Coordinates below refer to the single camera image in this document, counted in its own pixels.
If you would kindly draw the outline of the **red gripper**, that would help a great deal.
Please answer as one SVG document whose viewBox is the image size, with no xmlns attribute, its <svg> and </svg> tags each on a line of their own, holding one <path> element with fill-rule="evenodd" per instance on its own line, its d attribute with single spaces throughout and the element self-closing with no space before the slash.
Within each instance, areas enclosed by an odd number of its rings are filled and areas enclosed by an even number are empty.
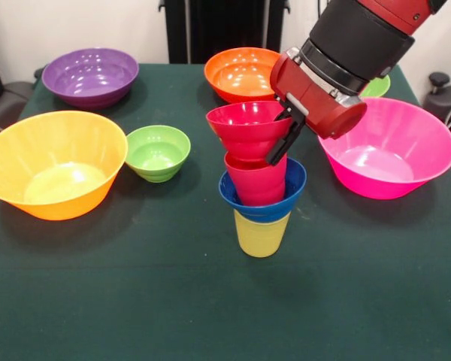
<svg viewBox="0 0 451 361">
<path fill-rule="evenodd" d="M 281 54 L 274 64 L 270 85 L 286 108 L 299 111 L 304 122 L 293 122 L 288 133 L 268 152 L 265 160 L 276 165 L 301 134 L 305 124 L 323 139 L 340 138 L 352 130 L 365 115 L 367 105 L 358 95 L 348 95 L 316 74 L 292 47 Z M 291 118 L 284 109 L 275 121 Z"/>
</svg>

